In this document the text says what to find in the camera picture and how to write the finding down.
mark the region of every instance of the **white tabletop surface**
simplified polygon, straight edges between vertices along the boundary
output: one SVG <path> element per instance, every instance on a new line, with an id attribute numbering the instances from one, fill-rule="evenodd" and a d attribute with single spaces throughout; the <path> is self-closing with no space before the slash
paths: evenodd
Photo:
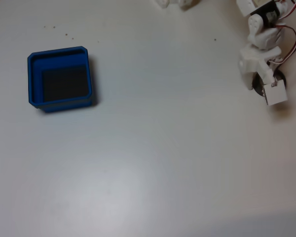
<path id="1" fill-rule="evenodd" d="M 268 108 L 247 33 L 234 0 L 0 0 L 0 237 L 296 237 L 296 54 Z M 27 57 L 81 45 L 98 106 L 31 106 Z"/>

